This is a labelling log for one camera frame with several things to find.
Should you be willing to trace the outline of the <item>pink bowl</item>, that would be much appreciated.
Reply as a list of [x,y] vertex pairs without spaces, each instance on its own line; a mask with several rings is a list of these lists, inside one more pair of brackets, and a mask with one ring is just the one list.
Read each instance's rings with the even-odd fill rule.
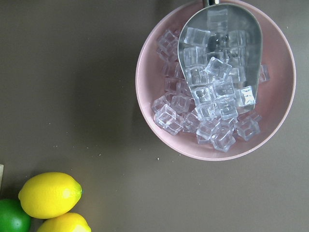
[[280,128],[291,108],[296,85],[293,53],[281,29],[264,12],[243,2],[235,4],[249,10],[260,24],[263,35],[262,63],[266,64],[270,80],[258,87],[256,112],[261,116],[260,133],[249,141],[238,139],[227,152],[215,150],[211,145],[200,145],[194,135],[171,135],[154,123],[152,102],[164,93],[163,61],[157,54],[157,38],[166,29],[177,29],[202,6],[192,1],[180,6],[161,19],[147,37],[136,67],[136,94],[140,110],[155,135],[177,152],[198,160],[223,161],[247,155],[265,144]]

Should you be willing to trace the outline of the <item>metal ice scoop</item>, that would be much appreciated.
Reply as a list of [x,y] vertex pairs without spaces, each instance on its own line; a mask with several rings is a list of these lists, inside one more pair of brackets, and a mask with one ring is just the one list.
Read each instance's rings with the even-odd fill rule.
[[178,40],[178,60],[199,114],[232,118],[255,108],[263,36],[254,15],[232,3],[193,14]]

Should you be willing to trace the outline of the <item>yellow lemon upper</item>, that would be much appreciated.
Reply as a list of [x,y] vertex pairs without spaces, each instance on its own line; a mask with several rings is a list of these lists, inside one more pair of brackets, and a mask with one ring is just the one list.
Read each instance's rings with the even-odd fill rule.
[[70,175],[48,172],[29,179],[18,198],[33,218],[49,219],[69,212],[81,199],[82,186]]

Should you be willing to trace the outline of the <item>yellow lemon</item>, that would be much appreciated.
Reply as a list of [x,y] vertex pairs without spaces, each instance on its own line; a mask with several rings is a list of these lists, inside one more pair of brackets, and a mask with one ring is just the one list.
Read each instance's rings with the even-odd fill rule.
[[70,175],[48,172],[29,179],[18,198],[33,218],[49,219],[69,212],[81,199],[82,186]]
[[37,232],[91,232],[91,228],[83,216],[77,213],[65,213],[47,219]]

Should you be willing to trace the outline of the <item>yellow lemon lower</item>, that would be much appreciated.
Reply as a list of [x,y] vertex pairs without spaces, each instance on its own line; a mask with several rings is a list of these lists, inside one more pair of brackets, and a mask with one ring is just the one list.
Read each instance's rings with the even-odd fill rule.
[[77,213],[65,213],[47,219],[37,232],[91,232],[91,228],[83,216]]

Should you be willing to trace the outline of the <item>wooden cutting board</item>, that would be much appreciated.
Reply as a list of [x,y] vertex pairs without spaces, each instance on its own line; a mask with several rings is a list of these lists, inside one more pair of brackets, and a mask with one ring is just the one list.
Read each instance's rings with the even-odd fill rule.
[[4,165],[0,164],[0,189],[2,186],[3,172],[4,172]]

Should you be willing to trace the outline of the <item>green lime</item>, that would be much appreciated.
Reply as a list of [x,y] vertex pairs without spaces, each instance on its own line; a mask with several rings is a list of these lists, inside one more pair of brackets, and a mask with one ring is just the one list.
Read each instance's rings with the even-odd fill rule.
[[18,200],[3,199],[0,201],[0,231],[28,232],[31,217],[23,210]]

